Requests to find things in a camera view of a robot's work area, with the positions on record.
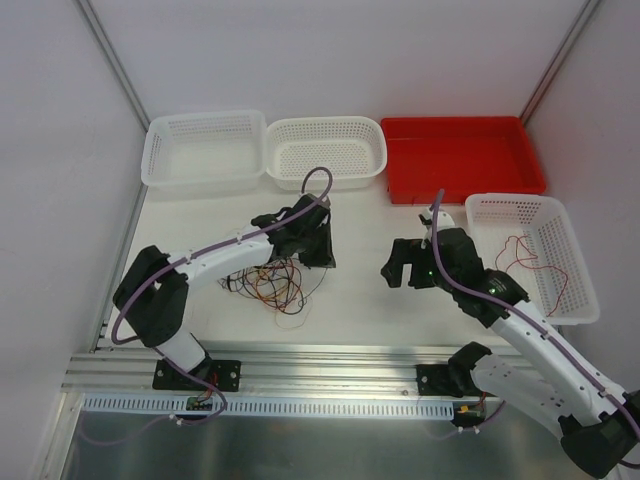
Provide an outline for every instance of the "cable clip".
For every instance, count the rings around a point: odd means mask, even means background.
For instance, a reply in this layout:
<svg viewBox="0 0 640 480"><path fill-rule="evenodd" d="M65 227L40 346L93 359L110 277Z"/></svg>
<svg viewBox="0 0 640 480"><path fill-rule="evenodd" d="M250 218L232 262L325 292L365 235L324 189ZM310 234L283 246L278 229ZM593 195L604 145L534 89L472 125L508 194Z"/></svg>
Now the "cable clip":
<svg viewBox="0 0 640 480"><path fill-rule="evenodd" d="M600 398L607 398L609 396L614 396L613 392L611 390L609 390L607 387L604 387L603 390L598 391L598 395L600 395Z"/></svg>

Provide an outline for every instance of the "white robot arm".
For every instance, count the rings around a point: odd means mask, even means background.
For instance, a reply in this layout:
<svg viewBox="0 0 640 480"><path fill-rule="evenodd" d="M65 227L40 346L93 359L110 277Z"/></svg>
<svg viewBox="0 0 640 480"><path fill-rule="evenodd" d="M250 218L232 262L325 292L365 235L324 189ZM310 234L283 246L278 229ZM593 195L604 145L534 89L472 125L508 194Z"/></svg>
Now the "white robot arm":
<svg viewBox="0 0 640 480"><path fill-rule="evenodd" d="M508 274L484 269L473 241L435 208L420 215L423 239L396 239L381 274L392 288L410 264L409 286L439 287L458 306L514 346L542 379L510 366L472 342L448 363L445 378L428 378L442 393L479 389L496 395L560 439L585 472L603 478L638 443L640 392L627 393L580 355Z"/></svg>
<svg viewBox="0 0 640 480"><path fill-rule="evenodd" d="M211 359L182 324L188 293L245 268L293 255L308 267L335 267L330 218L328 200L306 194L293 207L256 217L237 235L211 247L170 254L156 246L143 249L113 296L120 315L111 340L120 345L139 339L182 371L203 378ZM136 337L118 338L124 318Z"/></svg>

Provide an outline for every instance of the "white plastic basket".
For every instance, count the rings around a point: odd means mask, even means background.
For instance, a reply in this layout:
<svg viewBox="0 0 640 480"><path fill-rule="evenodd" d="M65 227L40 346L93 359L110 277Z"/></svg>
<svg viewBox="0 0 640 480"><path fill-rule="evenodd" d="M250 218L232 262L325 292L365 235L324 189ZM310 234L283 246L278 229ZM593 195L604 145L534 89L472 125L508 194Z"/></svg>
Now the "white plastic basket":
<svg viewBox="0 0 640 480"><path fill-rule="evenodd" d="M486 268L496 268L495 259L504 249L510 236L522 237L527 249L537 260L523 261L525 265L553 268L529 270L514 264L511 275L528 293L537 307L555 325L592 323L600 317L589 272L571 227L569 216L558 200L538 195L488 193L476 194L465 203L469 233ZM505 270L515 260L516 240L498 259L498 268ZM522 247L520 259L530 255ZM548 313L556 309L553 315Z"/></svg>
<svg viewBox="0 0 640 480"><path fill-rule="evenodd" d="M156 118L142 154L142 181L173 192L256 187L265 171L266 122L256 110Z"/></svg>
<svg viewBox="0 0 640 480"><path fill-rule="evenodd" d="M314 167L327 167L333 188L369 185L387 165L380 125L365 117L317 117L280 120L267 129L267 173L285 190L300 190ZM314 175L308 190L322 190L326 175Z"/></svg>

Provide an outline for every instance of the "black mounting bracket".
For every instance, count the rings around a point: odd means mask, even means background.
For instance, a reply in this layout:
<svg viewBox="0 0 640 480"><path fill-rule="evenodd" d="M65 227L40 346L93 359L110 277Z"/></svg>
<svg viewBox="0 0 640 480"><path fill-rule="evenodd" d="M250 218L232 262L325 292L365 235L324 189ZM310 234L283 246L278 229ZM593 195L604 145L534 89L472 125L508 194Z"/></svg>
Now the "black mounting bracket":
<svg viewBox="0 0 640 480"><path fill-rule="evenodd" d="M240 388L240 368L237 360L215 360L206 358L198 365L197 372L190 372L198 378L213 383L223 392L237 392ZM204 387L182 376L171 368L165 360L156 363L152 388L154 390L202 391Z"/></svg>
<svg viewBox="0 0 640 480"><path fill-rule="evenodd" d="M448 364L416 365L416 382L418 383L418 395L422 397L452 396L479 397L482 391L472 383L455 382L451 378L451 369Z"/></svg>

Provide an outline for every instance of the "white wall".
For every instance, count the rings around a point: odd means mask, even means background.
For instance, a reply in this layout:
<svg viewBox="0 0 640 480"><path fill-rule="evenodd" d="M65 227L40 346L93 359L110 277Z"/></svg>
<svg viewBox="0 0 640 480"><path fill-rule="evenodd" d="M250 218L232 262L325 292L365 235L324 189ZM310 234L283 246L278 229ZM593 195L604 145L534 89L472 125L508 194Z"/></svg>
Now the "white wall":
<svg viewBox="0 0 640 480"><path fill-rule="evenodd" d="M629 390L640 389L639 19L637 0L605 1L529 127L602 308L567 335Z"/></svg>
<svg viewBox="0 0 640 480"><path fill-rule="evenodd" d="M70 0L3 2L0 62L0 478L15 480L106 288L144 135Z"/></svg>
<svg viewBox="0 0 640 480"><path fill-rule="evenodd" d="M519 115L583 0L94 0L154 118Z"/></svg>

